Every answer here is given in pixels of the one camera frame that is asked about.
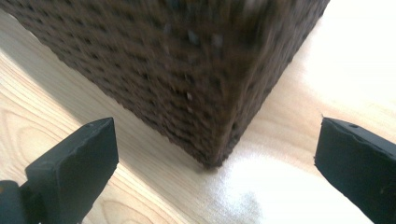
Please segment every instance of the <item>wood grain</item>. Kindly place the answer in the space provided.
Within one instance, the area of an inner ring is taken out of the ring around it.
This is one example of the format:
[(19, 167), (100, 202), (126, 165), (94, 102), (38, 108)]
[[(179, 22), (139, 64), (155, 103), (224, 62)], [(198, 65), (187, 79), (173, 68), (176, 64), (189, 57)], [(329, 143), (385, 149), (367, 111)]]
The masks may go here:
[(210, 172), (0, 11), (0, 179), (22, 184), (42, 153), (113, 117), (120, 164), (84, 223), (370, 223), (313, 156), (322, 116), (396, 142), (396, 16), (391, 1), (371, 2), (331, 1), (230, 159)]

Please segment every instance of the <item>woven basket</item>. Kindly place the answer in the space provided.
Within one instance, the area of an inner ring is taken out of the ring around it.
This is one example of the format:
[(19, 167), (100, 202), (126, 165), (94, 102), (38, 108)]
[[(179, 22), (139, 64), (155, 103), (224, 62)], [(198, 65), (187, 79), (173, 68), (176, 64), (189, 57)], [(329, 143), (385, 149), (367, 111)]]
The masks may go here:
[(2, 0), (70, 67), (220, 166), (330, 0)]

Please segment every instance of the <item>wooden floor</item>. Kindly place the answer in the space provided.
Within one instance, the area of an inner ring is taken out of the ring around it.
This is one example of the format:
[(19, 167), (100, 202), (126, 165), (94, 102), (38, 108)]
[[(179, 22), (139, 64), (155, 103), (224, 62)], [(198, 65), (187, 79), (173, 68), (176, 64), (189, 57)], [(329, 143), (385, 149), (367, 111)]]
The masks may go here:
[(205, 171), (0, 11), (0, 179), (114, 117), (120, 164), (85, 223), (371, 223), (313, 163), (323, 116), (396, 142), (392, 1), (332, 0), (223, 167)]

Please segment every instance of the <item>wicker basket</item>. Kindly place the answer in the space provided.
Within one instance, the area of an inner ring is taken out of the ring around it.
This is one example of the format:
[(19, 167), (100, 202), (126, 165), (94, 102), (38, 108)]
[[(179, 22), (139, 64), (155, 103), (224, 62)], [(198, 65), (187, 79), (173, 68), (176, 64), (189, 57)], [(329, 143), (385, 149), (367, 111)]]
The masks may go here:
[(220, 166), (330, 0), (2, 0), (70, 67)]

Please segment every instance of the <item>woven texture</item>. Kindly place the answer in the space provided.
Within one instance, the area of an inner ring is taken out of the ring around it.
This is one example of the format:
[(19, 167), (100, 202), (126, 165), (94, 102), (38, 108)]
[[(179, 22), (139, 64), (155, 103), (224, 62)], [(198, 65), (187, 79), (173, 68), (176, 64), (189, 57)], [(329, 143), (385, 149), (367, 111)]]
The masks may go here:
[(207, 167), (232, 152), (330, 0), (2, 0), (43, 44)]

